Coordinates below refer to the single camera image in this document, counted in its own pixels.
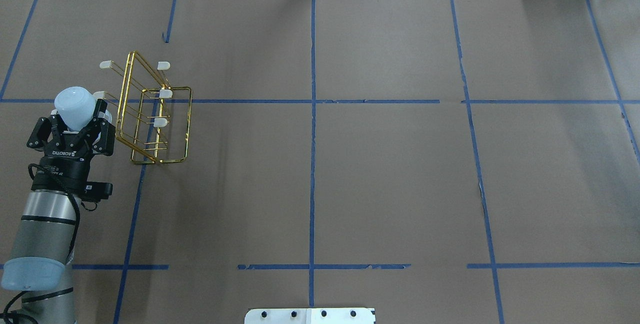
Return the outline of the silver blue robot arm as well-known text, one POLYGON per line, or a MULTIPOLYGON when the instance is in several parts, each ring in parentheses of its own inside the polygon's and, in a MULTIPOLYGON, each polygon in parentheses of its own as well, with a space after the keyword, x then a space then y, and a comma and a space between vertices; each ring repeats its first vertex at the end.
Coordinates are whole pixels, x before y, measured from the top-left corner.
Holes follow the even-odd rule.
POLYGON ((59 114, 41 117, 26 146, 42 153, 28 166, 32 180, 1 286, 16 295, 2 323, 75 323, 72 260, 86 203, 108 199, 113 185, 89 181, 96 155, 114 153, 115 127, 97 114, 71 129, 59 114))

